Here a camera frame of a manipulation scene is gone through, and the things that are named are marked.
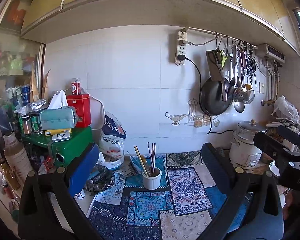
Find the person's right hand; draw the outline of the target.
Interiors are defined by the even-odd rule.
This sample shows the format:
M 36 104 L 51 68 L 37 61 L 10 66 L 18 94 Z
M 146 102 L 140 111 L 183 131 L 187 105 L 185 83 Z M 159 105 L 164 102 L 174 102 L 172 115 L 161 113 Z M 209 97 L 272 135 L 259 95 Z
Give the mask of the person's right hand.
M 289 207 L 293 204 L 294 191 L 290 190 L 285 196 L 285 205 L 282 209 L 283 219 L 286 220 L 289 216 Z

